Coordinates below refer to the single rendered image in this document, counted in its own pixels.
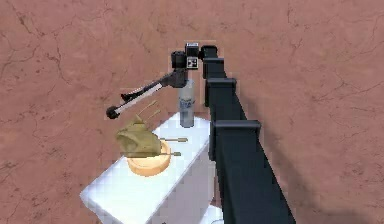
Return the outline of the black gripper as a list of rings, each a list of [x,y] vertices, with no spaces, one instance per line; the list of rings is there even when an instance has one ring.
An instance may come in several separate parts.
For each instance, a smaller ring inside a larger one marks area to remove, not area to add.
[[[144,87],[140,87],[131,93],[122,94],[123,102],[118,106],[110,106],[106,110],[109,119],[116,119],[127,108],[135,105],[144,98],[152,95],[157,90],[169,85],[173,88],[183,88],[188,80],[187,57],[184,51],[174,51],[171,53],[171,66],[173,71],[168,77],[162,77]]]

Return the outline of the grey spray bottle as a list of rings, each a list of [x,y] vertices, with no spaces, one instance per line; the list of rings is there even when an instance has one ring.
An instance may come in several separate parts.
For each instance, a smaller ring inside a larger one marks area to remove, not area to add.
[[[194,126],[194,81],[188,79],[186,85],[179,90],[180,125],[184,128]]]

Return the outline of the tan round bowl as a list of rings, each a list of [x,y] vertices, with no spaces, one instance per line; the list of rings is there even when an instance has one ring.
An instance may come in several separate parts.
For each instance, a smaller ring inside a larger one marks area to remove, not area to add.
[[[147,158],[128,158],[127,164],[131,171],[139,176],[155,176],[166,170],[171,161],[171,148],[161,141],[161,155]]]

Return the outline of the white toilet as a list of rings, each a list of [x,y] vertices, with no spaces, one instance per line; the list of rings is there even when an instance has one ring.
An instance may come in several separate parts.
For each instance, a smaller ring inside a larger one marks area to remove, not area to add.
[[[180,126],[174,114],[154,130],[179,151],[162,173],[134,174],[124,157],[117,160],[80,193],[85,206],[102,224],[224,224],[222,210],[211,204],[215,164],[209,160],[210,122],[196,117],[194,126]]]

